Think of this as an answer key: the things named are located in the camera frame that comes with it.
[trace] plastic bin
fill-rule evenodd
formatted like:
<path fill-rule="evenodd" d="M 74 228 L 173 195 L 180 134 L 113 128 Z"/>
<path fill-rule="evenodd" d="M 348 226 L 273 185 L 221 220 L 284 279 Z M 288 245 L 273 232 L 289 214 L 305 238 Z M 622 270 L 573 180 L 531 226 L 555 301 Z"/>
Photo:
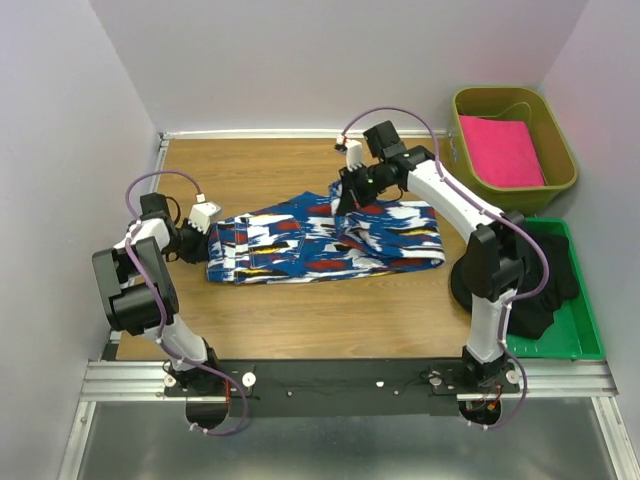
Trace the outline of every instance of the plastic bin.
<path fill-rule="evenodd" d="M 562 304 L 560 310 L 553 315 L 553 325 L 539 340 L 508 335 L 509 350 L 519 357 L 603 359 L 604 347 L 569 227 L 564 221 L 555 218 L 527 218 L 527 228 L 532 232 L 553 233 L 569 239 L 571 265 L 580 284 L 580 294 Z"/>
<path fill-rule="evenodd" d="M 460 127 L 460 115 L 525 122 L 545 179 L 544 187 L 500 188 L 475 173 Z M 453 121 L 449 130 L 453 150 L 451 173 L 476 195 L 505 211 L 535 215 L 553 197 L 573 185 L 577 170 L 547 102 L 522 87 L 471 87 L 453 97 Z"/>

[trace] table surface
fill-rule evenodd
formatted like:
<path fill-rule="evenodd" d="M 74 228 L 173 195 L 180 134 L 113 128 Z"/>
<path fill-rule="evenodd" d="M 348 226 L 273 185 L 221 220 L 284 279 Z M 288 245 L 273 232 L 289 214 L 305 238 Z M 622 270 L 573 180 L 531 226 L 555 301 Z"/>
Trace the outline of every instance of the table surface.
<path fill-rule="evenodd" d="M 428 139 L 408 140 L 407 146 Z M 441 143 L 443 161 L 449 150 Z M 285 201 L 303 191 L 325 194 L 344 157 L 328 139 L 172 140 L 164 168 L 193 175 L 223 217 Z M 158 191 L 188 214 L 193 186 L 164 175 Z M 393 198 L 396 191 L 385 194 Z M 405 194 L 404 199 L 415 199 Z M 205 266 L 169 264 L 180 314 L 221 358 L 357 358 L 459 356 L 471 317 L 449 290 L 449 272 L 464 252 L 438 217 L 445 266 L 422 272 L 295 285 L 221 285 Z M 119 360 L 163 359 L 148 340 L 122 336 Z"/>

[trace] colorful fabric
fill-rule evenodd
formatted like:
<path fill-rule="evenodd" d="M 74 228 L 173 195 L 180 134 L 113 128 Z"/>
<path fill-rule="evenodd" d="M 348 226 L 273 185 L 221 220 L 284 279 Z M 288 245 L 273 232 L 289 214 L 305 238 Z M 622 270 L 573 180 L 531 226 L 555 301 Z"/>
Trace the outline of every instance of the colorful fabric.
<path fill-rule="evenodd" d="M 334 184 L 328 197 L 305 192 L 216 223 L 209 238 L 207 279 L 307 283 L 444 263 L 434 211 L 426 202 L 374 204 L 337 217 L 332 211 L 339 193 Z"/>

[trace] green tray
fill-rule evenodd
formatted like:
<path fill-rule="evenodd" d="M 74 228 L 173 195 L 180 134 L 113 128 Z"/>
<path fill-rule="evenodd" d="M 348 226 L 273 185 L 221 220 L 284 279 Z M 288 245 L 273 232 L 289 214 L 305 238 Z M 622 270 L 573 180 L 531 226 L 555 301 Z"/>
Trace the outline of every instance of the green tray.
<path fill-rule="evenodd" d="M 580 283 L 580 295 L 564 302 L 562 308 L 553 315 L 553 325 L 539 340 L 508 335 L 509 350 L 518 357 L 603 359 L 602 339 L 569 227 L 563 220 L 539 217 L 527 218 L 527 227 L 532 232 L 553 233 L 569 239 L 569 255 L 573 272 Z"/>

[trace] yellow bin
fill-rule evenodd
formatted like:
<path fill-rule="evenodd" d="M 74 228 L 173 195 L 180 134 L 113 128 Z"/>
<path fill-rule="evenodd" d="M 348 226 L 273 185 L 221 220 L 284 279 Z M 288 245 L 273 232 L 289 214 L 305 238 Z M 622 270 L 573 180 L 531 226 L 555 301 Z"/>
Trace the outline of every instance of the yellow bin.
<path fill-rule="evenodd" d="M 531 135 L 545 180 L 544 187 L 500 188 L 476 175 L 464 135 L 460 115 L 493 120 L 519 120 Z M 451 173 L 476 195 L 508 212 L 518 210 L 534 215 L 558 193 L 573 185 L 578 177 L 549 105 L 538 93 L 522 87 L 470 87 L 453 97 L 453 121 L 448 132 L 453 150 Z"/>

